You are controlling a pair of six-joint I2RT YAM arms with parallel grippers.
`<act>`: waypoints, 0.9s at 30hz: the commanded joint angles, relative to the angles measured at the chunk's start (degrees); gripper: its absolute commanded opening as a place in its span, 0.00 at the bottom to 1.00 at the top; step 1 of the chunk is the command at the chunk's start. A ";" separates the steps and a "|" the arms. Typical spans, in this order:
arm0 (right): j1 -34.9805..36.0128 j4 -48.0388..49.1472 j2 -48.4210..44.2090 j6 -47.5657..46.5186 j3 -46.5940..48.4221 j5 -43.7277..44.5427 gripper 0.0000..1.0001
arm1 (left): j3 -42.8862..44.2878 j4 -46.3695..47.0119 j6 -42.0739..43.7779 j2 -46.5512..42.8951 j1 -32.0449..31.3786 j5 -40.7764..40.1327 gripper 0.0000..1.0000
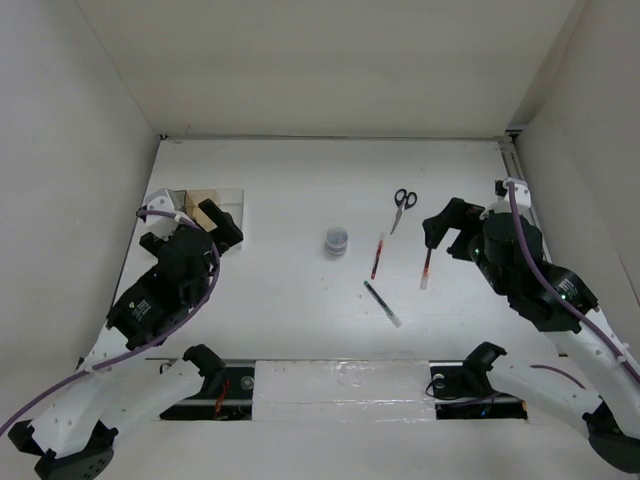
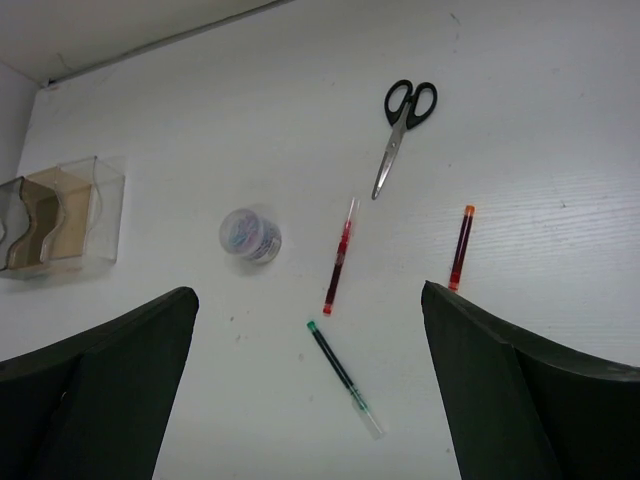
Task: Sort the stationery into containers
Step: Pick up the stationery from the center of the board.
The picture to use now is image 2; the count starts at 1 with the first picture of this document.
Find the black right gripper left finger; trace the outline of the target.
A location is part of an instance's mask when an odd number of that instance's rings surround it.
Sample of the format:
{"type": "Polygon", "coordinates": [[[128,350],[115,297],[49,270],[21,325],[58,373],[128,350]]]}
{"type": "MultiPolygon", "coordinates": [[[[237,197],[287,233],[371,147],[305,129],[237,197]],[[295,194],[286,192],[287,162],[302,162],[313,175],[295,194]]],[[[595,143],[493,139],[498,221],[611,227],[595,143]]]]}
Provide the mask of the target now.
{"type": "Polygon", "coordinates": [[[3,361],[2,478],[152,478],[198,310],[179,287],[3,361]]]}

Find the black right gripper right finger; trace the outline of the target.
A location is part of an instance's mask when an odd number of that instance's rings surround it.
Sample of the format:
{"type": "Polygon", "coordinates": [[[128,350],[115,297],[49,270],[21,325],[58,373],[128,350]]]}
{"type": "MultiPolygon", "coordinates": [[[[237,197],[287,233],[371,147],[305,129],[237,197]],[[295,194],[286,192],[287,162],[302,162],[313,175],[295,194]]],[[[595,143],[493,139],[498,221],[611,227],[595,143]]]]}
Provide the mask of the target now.
{"type": "Polygon", "coordinates": [[[636,479],[639,370],[425,283],[429,350],[464,479],[636,479]]]}

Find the green pen refill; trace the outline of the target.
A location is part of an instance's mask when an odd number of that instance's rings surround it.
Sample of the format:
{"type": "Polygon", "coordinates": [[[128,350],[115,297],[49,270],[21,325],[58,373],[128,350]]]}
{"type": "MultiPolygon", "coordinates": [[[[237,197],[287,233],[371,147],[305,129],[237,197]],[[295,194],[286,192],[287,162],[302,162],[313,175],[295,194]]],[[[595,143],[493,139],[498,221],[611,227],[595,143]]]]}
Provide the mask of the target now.
{"type": "Polygon", "coordinates": [[[319,346],[325,358],[331,365],[335,374],[337,375],[345,389],[348,391],[352,401],[352,406],[369,431],[370,435],[374,440],[381,439],[385,434],[384,430],[375,418],[368,402],[361,394],[355,382],[351,379],[346,369],[343,367],[342,363],[327,342],[326,338],[318,328],[316,322],[311,320],[306,324],[306,326],[307,329],[311,332],[316,344],[319,346]]]}

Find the clear jar of paper clips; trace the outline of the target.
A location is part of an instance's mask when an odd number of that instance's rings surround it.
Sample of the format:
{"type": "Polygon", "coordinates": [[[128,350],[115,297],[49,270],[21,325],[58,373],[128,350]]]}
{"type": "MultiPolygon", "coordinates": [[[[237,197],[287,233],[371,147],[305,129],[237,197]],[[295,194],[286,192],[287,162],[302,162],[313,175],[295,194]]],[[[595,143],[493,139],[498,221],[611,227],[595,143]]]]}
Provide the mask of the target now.
{"type": "Polygon", "coordinates": [[[219,240],[228,254],[252,264],[272,261],[282,245],[279,227],[248,208],[234,210],[224,218],[219,240]]]}

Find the black handled scissors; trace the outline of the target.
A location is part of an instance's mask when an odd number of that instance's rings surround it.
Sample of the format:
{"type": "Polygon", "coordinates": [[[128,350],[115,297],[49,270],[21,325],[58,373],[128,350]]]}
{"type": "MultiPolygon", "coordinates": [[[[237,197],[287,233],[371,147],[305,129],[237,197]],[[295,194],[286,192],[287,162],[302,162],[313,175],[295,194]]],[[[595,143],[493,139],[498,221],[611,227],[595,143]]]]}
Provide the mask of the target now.
{"type": "Polygon", "coordinates": [[[431,82],[422,82],[417,86],[408,79],[396,81],[387,91],[384,98],[384,113],[392,129],[386,144],[381,164],[374,182],[371,199],[376,200],[389,177],[394,160],[400,150],[401,142],[407,131],[413,130],[424,123],[434,112],[438,102],[438,90],[431,82]],[[404,95],[396,109],[391,108],[391,99],[398,92],[404,95]],[[429,107],[420,115],[416,114],[421,95],[427,92],[431,97],[429,107]]]}

